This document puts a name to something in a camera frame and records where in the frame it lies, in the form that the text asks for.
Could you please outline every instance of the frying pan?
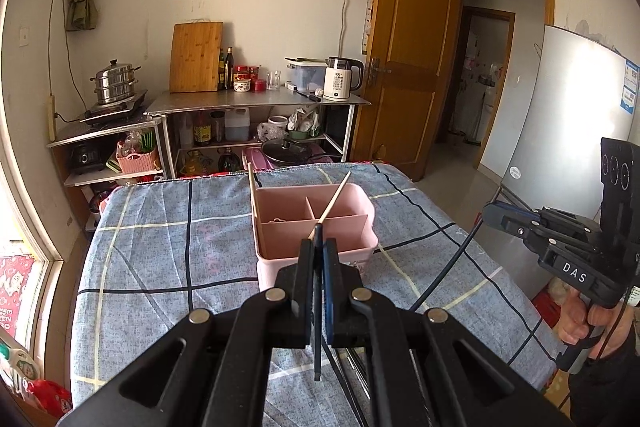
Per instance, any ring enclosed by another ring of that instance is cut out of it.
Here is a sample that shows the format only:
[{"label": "frying pan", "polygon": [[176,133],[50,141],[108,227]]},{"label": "frying pan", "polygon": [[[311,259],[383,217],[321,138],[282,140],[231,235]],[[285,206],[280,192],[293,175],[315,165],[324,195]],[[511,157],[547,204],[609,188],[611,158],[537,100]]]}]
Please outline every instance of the frying pan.
[{"label": "frying pan", "polygon": [[278,166],[304,165],[316,158],[342,158],[335,154],[313,154],[307,144],[287,138],[267,140],[260,149],[265,158]]}]

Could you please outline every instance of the wooden door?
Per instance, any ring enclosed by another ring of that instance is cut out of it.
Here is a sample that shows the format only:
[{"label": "wooden door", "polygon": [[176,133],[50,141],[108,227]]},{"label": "wooden door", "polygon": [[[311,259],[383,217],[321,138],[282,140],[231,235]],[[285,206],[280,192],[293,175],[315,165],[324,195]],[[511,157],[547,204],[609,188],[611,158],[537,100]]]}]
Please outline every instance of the wooden door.
[{"label": "wooden door", "polygon": [[374,0],[353,160],[424,174],[449,86],[461,0]]}]

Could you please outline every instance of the light switch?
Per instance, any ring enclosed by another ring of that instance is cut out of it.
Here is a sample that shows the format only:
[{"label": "light switch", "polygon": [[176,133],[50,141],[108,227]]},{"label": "light switch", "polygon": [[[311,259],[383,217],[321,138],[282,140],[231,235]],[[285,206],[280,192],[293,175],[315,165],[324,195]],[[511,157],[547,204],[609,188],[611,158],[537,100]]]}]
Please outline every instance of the light switch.
[{"label": "light switch", "polygon": [[29,29],[26,26],[20,26],[20,40],[18,42],[19,47],[29,45]]}]

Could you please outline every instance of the screw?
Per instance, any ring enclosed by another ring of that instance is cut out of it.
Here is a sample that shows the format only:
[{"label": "screw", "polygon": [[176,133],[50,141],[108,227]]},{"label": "screw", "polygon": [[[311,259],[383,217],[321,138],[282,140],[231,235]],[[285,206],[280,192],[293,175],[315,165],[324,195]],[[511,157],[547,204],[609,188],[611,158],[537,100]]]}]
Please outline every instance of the screw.
[{"label": "screw", "polygon": [[354,301],[368,301],[372,296],[371,290],[368,288],[356,288],[351,292]]},{"label": "screw", "polygon": [[210,313],[204,308],[198,308],[189,314],[189,322],[192,324],[202,324],[209,320]]},{"label": "screw", "polygon": [[442,308],[431,308],[427,312],[427,317],[433,323],[442,324],[443,322],[447,322],[449,314]]},{"label": "screw", "polygon": [[264,296],[266,297],[266,299],[268,301],[280,302],[287,296],[287,294],[285,293],[285,291],[282,288],[269,288],[264,293]]}]

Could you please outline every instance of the wooden chopstick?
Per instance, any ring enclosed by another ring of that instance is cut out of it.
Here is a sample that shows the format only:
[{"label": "wooden chopstick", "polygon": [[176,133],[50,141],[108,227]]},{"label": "wooden chopstick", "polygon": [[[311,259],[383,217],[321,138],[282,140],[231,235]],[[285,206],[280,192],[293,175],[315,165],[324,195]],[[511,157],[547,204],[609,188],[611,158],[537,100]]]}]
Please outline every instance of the wooden chopstick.
[{"label": "wooden chopstick", "polygon": [[[324,212],[322,213],[322,216],[320,216],[320,219],[318,219],[317,224],[322,225],[322,223],[324,223],[326,216],[328,216],[329,212],[331,212],[331,209],[334,207],[335,202],[338,200],[338,196],[340,196],[342,189],[347,184],[347,180],[349,179],[349,176],[351,176],[351,171],[347,172],[347,175],[344,177],[340,185],[338,185],[338,188],[335,191],[334,197],[331,198],[331,201],[329,201],[329,204],[326,206]],[[316,227],[314,226],[314,229],[311,231],[308,238],[313,240],[315,235],[316,235]]]},{"label": "wooden chopstick", "polygon": [[254,166],[249,163],[247,165],[249,171],[249,188],[251,188],[251,208],[256,220],[256,229],[258,231],[258,250],[264,257],[266,252],[264,251],[264,234],[262,233],[262,220],[260,219],[260,209],[258,208],[258,200],[255,196],[255,179],[254,179]]}]

